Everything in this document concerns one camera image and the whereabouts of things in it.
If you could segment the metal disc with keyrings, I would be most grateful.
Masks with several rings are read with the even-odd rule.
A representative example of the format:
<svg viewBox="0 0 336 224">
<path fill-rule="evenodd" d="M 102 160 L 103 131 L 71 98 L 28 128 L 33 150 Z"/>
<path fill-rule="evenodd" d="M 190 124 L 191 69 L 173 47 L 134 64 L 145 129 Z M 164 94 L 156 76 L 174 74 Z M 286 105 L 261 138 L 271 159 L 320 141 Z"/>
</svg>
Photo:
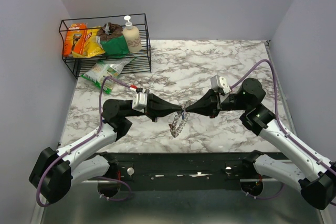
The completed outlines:
<svg viewBox="0 0 336 224">
<path fill-rule="evenodd" d="M 175 117 L 175 114 L 177 112 L 175 112 L 173 122 L 169 124 L 170 134 L 174 138 L 179 136 L 179 134 L 182 132 L 184 126 L 186 125 L 186 123 L 188 121 L 188 117 L 190 115 L 190 113 L 186 111 L 186 108 L 191 104 L 192 104 L 191 101 L 188 100 L 182 105 L 182 110 L 184 110 L 187 113 L 187 119 L 186 120 L 182 120 L 182 119 L 177 120 L 176 117 Z"/>
</svg>

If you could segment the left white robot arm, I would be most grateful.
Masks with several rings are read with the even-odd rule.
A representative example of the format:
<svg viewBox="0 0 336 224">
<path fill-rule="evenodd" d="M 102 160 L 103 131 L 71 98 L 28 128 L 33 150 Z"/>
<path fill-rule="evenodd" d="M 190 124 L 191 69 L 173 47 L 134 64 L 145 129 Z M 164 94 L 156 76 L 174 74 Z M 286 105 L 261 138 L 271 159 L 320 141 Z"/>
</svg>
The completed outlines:
<svg viewBox="0 0 336 224">
<path fill-rule="evenodd" d="M 41 151 L 29 176 L 37 189 L 36 201 L 48 207 L 61 200 L 71 186 L 82 181 L 116 175 L 115 164 L 96 152 L 124 137 L 132 126 L 131 116 L 147 116 L 153 122 L 182 107 L 154 94 L 138 92 L 131 100 L 108 99 L 99 103 L 99 125 L 79 140 L 56 150 Z"/>
</svg>

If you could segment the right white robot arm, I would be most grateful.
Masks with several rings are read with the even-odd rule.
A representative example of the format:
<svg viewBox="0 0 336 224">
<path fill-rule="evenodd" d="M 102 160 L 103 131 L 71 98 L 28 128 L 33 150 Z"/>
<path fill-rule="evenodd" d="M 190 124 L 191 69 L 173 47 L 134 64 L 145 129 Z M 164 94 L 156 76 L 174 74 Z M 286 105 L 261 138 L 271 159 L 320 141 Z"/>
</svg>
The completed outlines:
<svg viewBox="0 0 336 224">
<path fill-rule="evenodd" d="M 262 104 L 266 93 L 258 80 L 244 80 L 237 93 L 224 82 L 223 77 L 212 77 L 212 88 L 186 111 L 210 118 L 220 111 L 243 111 L 243 126 L 275 146 L 292 165 L 253 151 L 242 163 L 242 173 L 249 178 L 257 174 L 272 177 L 299 191 L 311 206 L 326 209 L 335 198 L 335 162 L 310 148 Z"/>
</svg>

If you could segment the key with blue tag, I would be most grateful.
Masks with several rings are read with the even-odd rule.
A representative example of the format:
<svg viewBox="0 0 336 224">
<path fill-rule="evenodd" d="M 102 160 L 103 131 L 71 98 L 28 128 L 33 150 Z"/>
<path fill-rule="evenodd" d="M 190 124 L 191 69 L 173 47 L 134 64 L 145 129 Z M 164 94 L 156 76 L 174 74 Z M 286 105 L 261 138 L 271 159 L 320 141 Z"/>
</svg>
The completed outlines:
<svg viewBox="0 0 336 224">
<path fill-rule="evenodd" d="M 187 119 L 187 113 L 184 110 L 178 111 L 175 114 L 175 117 L 176 117 L 177 120 L 179 120 L 179 119 L 186 120 Z"/>
</svg>

